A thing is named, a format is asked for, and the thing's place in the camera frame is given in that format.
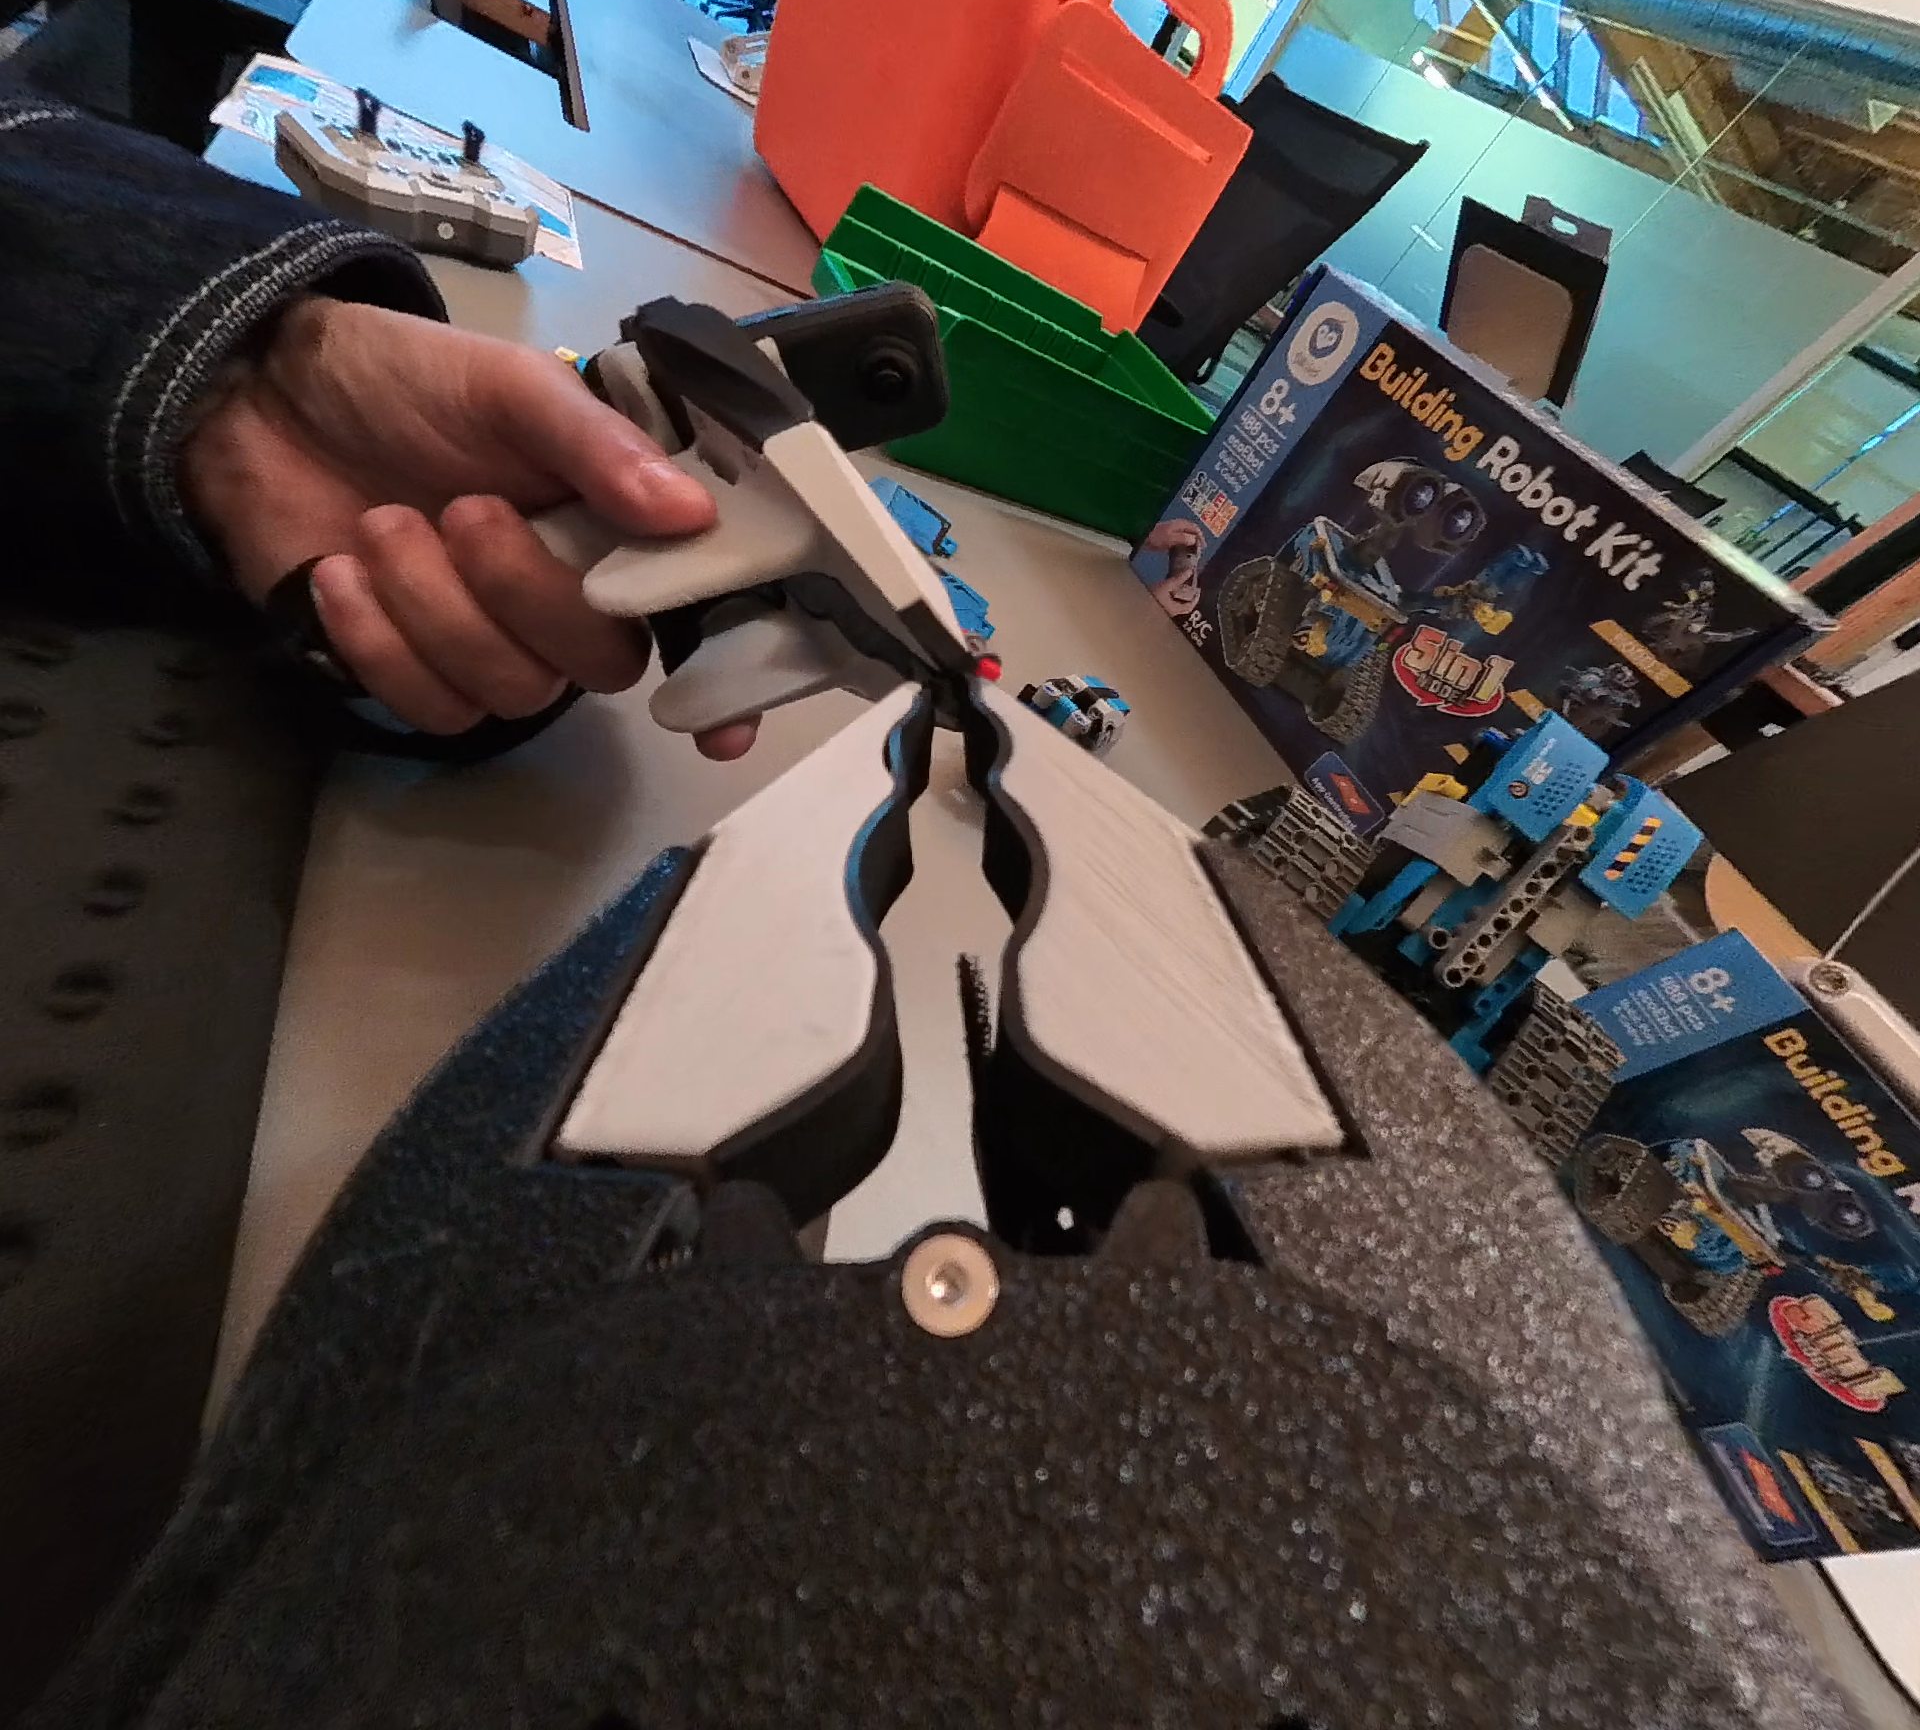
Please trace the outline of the grey desk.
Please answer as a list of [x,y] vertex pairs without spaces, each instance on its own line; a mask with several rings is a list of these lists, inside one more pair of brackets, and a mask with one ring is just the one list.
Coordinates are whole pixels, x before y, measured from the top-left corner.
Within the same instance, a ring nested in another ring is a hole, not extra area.
[[428,0],[312,0],[285,52],[449,134],[476,120],[574,196],[809,292],[818,240],[756,157],[751,112],[687,52],[691,39],[723,42],[723,27],[686,0],[570,0],[570,19],[589,129],[564,122],[551,76],[434,19]]
[[[1009,690],[1088,669],[1131,700],[1120,774],[1189,829],[1284,778],[1284,761],[1138,587],[1124,542],[943,478],[906,483],[949,518],[958,573],[993,607]],[[661,733],[649,695],[652,684],[589,700],[466,770],[332,764],[298,881],[207,1432],[327,1205],[431,1063],[658,849],[708,834],[856,716],[849,695],[782,707],[743,761],[716,764]],[[883,925],[906,1111],[883,1170],[831,1212],[828,1257],[872,1257],[910,1226],[983,1212],[954,997],[958,950],[1003,942],[978,820],[943,738],[910,815],[915,878]]]

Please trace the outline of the black hanging card box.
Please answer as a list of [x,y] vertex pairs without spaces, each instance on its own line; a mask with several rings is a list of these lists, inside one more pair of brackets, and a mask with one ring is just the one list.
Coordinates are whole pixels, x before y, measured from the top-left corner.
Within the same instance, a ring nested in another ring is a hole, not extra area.
[[1610,230],[1526,196],[1461,202],[1441,333],[1519,396],[1565,409],[1610,277]]

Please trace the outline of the green plastic bin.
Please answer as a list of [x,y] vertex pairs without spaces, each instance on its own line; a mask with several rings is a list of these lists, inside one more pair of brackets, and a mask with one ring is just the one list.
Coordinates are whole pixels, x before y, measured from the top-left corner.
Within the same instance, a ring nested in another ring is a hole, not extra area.
[[939,312],[949,403],[897,464],[1131,545],[1165,518],[1212,412],[1133,333],[863,184],[822,240],[817,295],[906,281]]

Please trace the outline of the dark blue toy kit box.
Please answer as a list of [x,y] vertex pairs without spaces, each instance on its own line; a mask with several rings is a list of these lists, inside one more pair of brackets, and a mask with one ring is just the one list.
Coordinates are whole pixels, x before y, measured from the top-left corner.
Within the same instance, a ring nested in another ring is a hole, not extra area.
[[1133,575],[1353,834],[1491,726],[1562,716],[1628,768],[1834,628],[1332,267],[1303,277]]

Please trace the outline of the orange felt bag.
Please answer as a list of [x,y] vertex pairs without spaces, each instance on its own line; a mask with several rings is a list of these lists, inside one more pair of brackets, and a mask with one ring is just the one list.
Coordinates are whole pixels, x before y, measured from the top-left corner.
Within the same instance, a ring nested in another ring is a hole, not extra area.
[[817,236],[872,184],[1138,328],[1251,129],[1229,0],[777,0],[756,154]]

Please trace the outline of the black dimpled pad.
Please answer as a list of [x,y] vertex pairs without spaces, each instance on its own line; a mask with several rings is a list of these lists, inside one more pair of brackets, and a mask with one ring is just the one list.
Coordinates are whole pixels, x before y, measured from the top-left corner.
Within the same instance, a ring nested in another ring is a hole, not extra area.
[[2,607],[2,1726],[199,1452],[313,795],[227,645]]

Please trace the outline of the white clamp stand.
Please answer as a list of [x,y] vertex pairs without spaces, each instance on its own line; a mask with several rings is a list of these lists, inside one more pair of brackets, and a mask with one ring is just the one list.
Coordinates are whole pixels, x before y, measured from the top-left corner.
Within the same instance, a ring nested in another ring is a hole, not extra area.
[[1827,950],[1784,965],[1791,990],[1915,1107],[1915,849]]

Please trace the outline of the black backdrop board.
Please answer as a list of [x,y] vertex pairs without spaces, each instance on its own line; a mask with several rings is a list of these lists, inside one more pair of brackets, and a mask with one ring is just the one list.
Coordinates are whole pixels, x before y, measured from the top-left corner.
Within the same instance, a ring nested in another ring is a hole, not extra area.
[[1915,1024],[1915,674],[1683,774],[1676,806]]

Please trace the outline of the blue grey tracked toy robot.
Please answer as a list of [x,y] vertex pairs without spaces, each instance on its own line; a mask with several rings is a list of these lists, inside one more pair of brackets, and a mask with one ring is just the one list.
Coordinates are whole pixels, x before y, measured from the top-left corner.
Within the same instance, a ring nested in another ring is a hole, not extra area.
[[1604,748],[1553,710],[1474,733],[1454,774],[1426,774],[1372,834],[1307,788],[1225,806],[1206,834],[1245,849],[1416,1004],[1548,1170],[1582,1143],[1624,1051],[1539,974],[1603,919],[1640,921],[1703,848],[1662,790],[1610,774]]

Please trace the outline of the printed instruction leaflet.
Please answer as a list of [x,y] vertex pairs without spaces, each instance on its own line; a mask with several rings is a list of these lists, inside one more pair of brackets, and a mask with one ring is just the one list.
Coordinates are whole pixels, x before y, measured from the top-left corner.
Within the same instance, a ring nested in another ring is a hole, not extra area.
[[[256,57],[242,69],[242,76],[236,77],[236,86],[211,112],[211,122],[223,129],[233,134],[251,134],[251,137],[267,142],[274,154],[274,120],[279,110],[319,110],[329,120],[352,120],[354,91],[359,86],[332,84],[305,62],[290,62],[285,57]],[[465,122],[460,122],[460,131],[449,134],[449,131],[431,129],[408,112],[400,112],[400,120],[420,122],[423,131],[445,137],[453,150],[465,137]],[[555,184],[551,175],[544,175],[540,169],[530,169],[526,160],[521,160],[516,154],[508,154],[488,131],[481,131],[478,160],[504,184],[508,200],[540,205],[544,231],[540,231],[536,257],[551,257],[564,268],[580,268],[585,246],[575,236],[574,196],[560,184]]]

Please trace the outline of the brown cardboard piece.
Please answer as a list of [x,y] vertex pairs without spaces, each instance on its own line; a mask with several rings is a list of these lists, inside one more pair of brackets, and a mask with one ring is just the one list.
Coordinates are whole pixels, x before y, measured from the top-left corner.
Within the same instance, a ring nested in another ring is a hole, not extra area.
[[1703,878],[1706,914],[1716,932],[1740,932],[1774,965],[1817,957],[1811,942],[1730,856],[1709,855]]

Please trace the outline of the person's left forearm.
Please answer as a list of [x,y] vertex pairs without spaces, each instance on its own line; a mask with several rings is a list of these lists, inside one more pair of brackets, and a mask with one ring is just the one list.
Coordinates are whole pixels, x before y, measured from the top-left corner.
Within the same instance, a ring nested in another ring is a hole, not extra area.
[[187,615],[227,573],[176,458],[298,295],[445,317],[423,263],[88,112],[127,14],[77,0],[2,57],[2,610]]

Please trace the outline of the grey remote controller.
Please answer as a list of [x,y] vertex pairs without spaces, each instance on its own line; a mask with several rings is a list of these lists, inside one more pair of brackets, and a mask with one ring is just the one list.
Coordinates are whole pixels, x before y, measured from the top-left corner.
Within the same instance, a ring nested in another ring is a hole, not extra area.
[[481,131],[465,122],[453,150],[370,91],[354,91],[352,120],[319,110],[279,110],[274,120],[275,169],[327,213],[387,231],[428,253],[514,268],[536,253],[540,205],[508,200],[478,160]]

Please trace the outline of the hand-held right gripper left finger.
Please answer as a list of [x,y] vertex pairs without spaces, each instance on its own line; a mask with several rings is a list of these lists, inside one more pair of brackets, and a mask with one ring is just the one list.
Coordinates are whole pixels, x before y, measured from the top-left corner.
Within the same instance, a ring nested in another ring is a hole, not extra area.
[[930,703],[893,690],[698,843],[570,1085],[557,1160],[731,1178],[822,1216],[889,1150],[901,1056],[887,911]]

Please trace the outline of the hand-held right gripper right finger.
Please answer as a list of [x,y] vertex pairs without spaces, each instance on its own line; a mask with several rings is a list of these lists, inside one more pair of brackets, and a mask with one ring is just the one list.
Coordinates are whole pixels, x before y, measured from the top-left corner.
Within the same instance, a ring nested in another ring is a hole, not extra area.
[[1009,914],[983,1138],[1070,1192],[1342,1145],[1195,829],[1000,684],[974,684],[974,781]]

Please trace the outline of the building robot kit booklet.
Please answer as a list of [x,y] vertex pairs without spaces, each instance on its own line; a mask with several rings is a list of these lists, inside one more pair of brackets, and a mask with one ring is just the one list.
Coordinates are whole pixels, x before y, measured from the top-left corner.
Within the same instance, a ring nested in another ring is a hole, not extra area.
[[1562,1186],[1764,1557],[1915,1552],[1915,1107],[1740,932],[1578,1001]]

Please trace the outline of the small blue black toy car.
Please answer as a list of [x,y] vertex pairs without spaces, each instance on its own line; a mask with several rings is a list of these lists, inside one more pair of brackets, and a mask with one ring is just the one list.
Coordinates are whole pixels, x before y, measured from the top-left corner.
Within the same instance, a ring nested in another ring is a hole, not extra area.
[[1018,690],[1018,703],[1094,756],[1109,756],[1131,723],[1131,703],[1094,674],[1058,674]]

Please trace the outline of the person's left hand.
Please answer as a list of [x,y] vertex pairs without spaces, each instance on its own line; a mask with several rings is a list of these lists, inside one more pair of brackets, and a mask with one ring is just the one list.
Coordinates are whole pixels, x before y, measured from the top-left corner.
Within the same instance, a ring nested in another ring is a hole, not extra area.
[[312,563],[352,679],[428,733],[626,693],[649,634],[597,615],[530,533],[585,503],[631,539],[712,496],[560,361],[416,316],[298,300],[179,451],[179,496],[242,595]]

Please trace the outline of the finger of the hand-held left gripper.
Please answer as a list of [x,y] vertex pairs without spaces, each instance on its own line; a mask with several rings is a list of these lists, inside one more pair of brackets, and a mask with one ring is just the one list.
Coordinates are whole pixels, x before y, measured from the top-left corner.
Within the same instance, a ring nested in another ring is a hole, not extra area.
[[939,573],[881,504],[828,427],[809,419],[772,436],[765,464],[817,519],[828,570],[861,610],[927,669],[969,682],[978,653],[949,610]]

